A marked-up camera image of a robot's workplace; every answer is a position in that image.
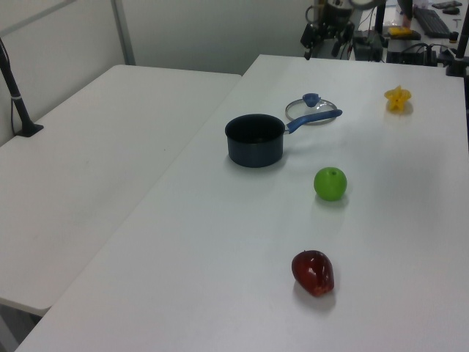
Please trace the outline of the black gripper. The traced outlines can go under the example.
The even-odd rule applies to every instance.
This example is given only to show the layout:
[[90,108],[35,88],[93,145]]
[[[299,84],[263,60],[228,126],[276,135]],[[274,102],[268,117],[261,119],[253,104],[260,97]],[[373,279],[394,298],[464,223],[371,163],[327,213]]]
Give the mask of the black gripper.
[[332,57],[343,57],[345,49],[352,41],[353,32],[354,23],[350,19],[322,19],[318,28],[314,24],[306,24],[300,39],[300,43],[305,49],[304,58],[310,60],[319,39],[335,39],[331,55]]

